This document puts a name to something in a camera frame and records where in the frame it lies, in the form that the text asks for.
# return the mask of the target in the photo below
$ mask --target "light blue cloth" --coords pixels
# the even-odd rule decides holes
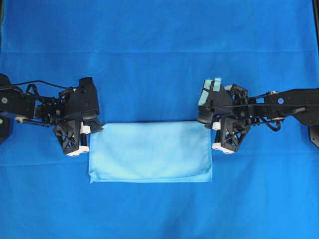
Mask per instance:
[[[90,140],[91,182],[208,182],[210,130],[195,121],[108,123]]]

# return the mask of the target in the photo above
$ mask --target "blue table cloth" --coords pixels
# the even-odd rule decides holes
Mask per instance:
[[[311,0],[5,0],[1,32],[0,72],[92,76],[102,123],[195,120],[207,78],[250,95],[319,82]],[[0,145],[2,239],[319,237],[319,149],[294,118],[214,151],[213,180],[198,184],[89,184],[88,155],[63,156],[50,129],[13,130]]]

